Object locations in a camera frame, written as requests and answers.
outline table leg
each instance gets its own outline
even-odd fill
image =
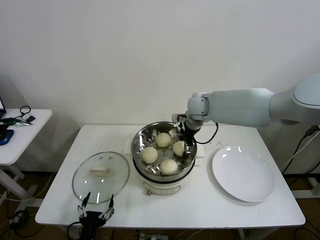
[[[26,190],[24,190],[10,176],[8,176],[2,169],[0,169],[0,184],[8,190],[10,190],[14,195],[16,195],[20,199],[27,199],[32,197]]]
[[[247,237],[245,237],[243,229],[239,229],[239,235],[241,240],[262,240],[278,229],[278,227],[257,229]]]
[[[15,176],[18,176],[20,179],[25,179],[25,175],[14,165],[7,166],[10,172]]]
[[[311,190],[293,190],[291,191],[295,199],[320,199],[320,183],[313,177],[308,177],[312,185]]]

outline pot lid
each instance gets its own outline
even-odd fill
[[[89,204],[100,204],[117,195],[129,178],[129,165],[124,156],[107,151],[92,155],[75,171],[72,189],[83,200],[89,192]]]

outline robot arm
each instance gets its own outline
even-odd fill
[[[185,116],[186,127],[196,132],[208,121],[256,128],[276,121],[319,125],[320,74],[279,93],[265,88],[194,93]]]

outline white wall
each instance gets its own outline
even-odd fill
[[[193,92],[292,87],[320,72],[319,8],[317,0],[1,1],[0,95],[8,107],[54,112],[19,165],[57,168],[82,125],[170,120]]]

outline small white table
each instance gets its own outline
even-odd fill
[[[85,125],[78,133],[56,178],[54,179],[35,220],[39,224],[67,226],[78,220],[81,203],[72,190],[72,179],[79,165],[99,152],[123,154],[130,167],[129,179],[114,198],[115,214],[105,224],[108,228],[165,229],[243,229],[269,228],[246,239],[262,239],[276,228],[305,223],[305,217],[279,171],[274,159],[255,128],[222,125],[211,144],[204,146],[204,158],[197,159],[188,184],[167,196],[146,194],[132,156],[124,154],[127,140],[143,125]],[[215,126],[204,126],[197,133],[198,141],[209,139]],[[240,145],[256,149],[270,166],[275,189],[260,203],[243,202],[230,197],[211,175],[214,151],[222,146]],[[86,210],[105,211],[108,202],[88,204]]]
[[[21,115],[19,109],[7,109],[7,113],[3,118],[16,117]],[[43,128],[48,119],[52,115],[52,111],[49,109],[32,109],[30,115],[35,117],[35,120],[30,126],[9,126],[8,129],[14,130],[14,134],[10,141],[6,145],[0,146],[0,167],[7,166],[7,168],[15,175],[14,179],[8,176],[0,168],[0,184],[8,189],[9,192],[13,192],[21,200],[30,198],[36,191],[37,186],[32,185],[26,191],[19,184],[16,183],[18,179],[24,179],[25,175],[14,164],[20,155],[25,151],[31,141],[35,138],[38,132]],[[0,205],[3,203],[7,193],[4,192],[0,198]],[[33,199],[32,202],[35,205],[39,204],[39,201]],[[17,209],[22,210],[26,206],[29,206],[30,202],[23,202]]]

